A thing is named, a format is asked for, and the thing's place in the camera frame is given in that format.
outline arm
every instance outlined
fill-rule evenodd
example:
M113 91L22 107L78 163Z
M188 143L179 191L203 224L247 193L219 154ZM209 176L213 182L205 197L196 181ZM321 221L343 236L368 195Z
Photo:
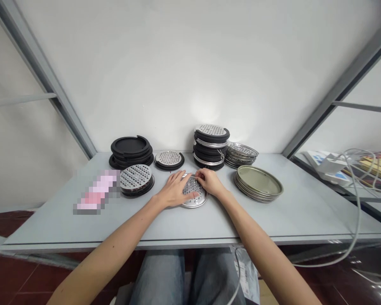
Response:
M185 171L180 171L172 174L158 194L107 237L68 275L55 290L48 304L90 304L124 265L149 225L163 209L199 196L197 192L182 194L191 177L188 175L182 179L184 173Z
M225 189L214 171L200 169L198 182L223 204L265 283L282 305L321 305L308 284L264 230Z

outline white wall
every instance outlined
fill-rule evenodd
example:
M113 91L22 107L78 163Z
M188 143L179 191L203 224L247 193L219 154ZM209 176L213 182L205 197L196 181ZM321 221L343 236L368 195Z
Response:
M279 153L381 25L381 0L17 0L98 151L193 127Z
M0 98L37 93L0 26ZM0 212L40 206L86 162L48 100L0 107Z
M381 107L381 60L343 102ZM381 113L338 107L299 151L349 148L381 151Z

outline jeans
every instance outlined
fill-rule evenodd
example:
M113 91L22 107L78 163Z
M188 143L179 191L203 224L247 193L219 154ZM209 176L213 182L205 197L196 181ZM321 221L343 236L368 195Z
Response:
M130 305L185 305L183 250L148 251ZM200 249L196 255L189 305L226 305L238 286L230 248ZM241 287L234 305L245 305Z

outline hand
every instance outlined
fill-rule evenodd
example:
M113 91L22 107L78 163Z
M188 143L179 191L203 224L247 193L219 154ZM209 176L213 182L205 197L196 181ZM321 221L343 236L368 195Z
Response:
M221 184L220 179L213 170L200 169L196 172L195 178L208 193L215 197L226 192L226 188Z
M186 200L190 200L199 196L198 192L192 192L184 195L183 189L188 182L191 174L187 174L183 179L182 176L186 171L178 171L169 176L166 185L156 194L156 198L161 204L166 207L173 207L183 204Z

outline silver lid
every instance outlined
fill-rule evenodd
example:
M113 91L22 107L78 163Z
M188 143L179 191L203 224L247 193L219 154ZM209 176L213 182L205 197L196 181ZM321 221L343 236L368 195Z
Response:
M226 131L223 127L212 124L201 124L195 127L195 131L199 130L209 136L224 136Z
M193 153L193 157L194 157L199 163L202 163L203 165L216 166L216 165L223 164L223 162L224 162L224 158L222 158L219 162L207 162L207 161L203 161L202 159L198 158L198 157L195 155L195 153Z
M189 194L191 192L198 192L199 196L185 201L182 205L187 208L197 208L204 204L209 197L209 193L202 187L202 185L195 179L195 175L192 174L188 182L185 184L183 189L183 194Z
M182 156L174 150L163 150L155 156L155 161L162 165L173 166L180 163Z
M144 164L136 164L126 168L120 174L120 186L124 190L138 189L151 179L151 169Z
M208 143L208 142L205 142L199 138L196 139L196 142L198 142L202 146L209 147L209 148L223 148L223 147L226 147L228 145L227 141L225 141L224 143Z
M284 191L282 183L263 169L242 165L237 169L237 176L248 189L266 196L279 196Z
M258 156L258 151L246 145L230 142L228 146L229 146L228 148L229 153L234 153L240 156L253 157L253 158Z

